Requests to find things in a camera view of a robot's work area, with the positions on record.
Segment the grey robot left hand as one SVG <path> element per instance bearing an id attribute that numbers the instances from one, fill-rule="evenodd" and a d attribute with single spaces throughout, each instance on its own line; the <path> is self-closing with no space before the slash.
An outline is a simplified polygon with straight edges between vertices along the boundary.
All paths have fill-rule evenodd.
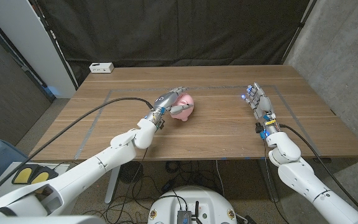
<path id="1" fill-rule="evenodd" d="M 191 96 L 185 93 L 187 89 L 187 87 L 180 86 L 159 96 L 145 119 L 156 126 L 161 126 L 163 115 L 169 113 L 172 118 L 186 121 L 193 112 L 194 107 L 194 101 Z"/>

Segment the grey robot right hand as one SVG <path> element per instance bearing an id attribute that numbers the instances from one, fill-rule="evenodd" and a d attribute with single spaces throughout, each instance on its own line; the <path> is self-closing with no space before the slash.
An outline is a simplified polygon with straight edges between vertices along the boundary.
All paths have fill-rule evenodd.
<path id="1" fill-rule="evenodd" d="M 256 119 L 255 132 L 265 140 L 269 135 L 280 132 L 270 98 L 258 83 L 249 85 L 242 99 L 251 107 Z"/>

